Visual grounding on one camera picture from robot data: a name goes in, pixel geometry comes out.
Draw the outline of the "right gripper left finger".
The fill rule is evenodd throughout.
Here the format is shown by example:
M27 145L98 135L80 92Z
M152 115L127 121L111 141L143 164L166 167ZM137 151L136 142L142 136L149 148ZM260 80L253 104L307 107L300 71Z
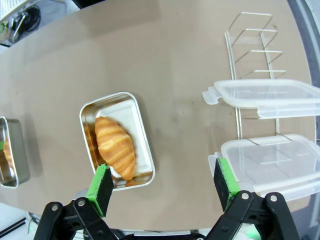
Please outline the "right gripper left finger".
M41 215L35 240L72 240L84 230L91 240L116 240L103 217L114 189L110 167L98 166L85 196L69 204L49 202Z

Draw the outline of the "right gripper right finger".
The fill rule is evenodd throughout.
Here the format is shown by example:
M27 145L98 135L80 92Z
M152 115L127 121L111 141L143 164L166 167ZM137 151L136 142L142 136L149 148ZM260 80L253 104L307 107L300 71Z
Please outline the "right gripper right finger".
M207 240L233 240L243 224L254 225L262 240L297 240L299 234L284 196L265 197L241 190L226 158L209 157L210 170L223 214Z

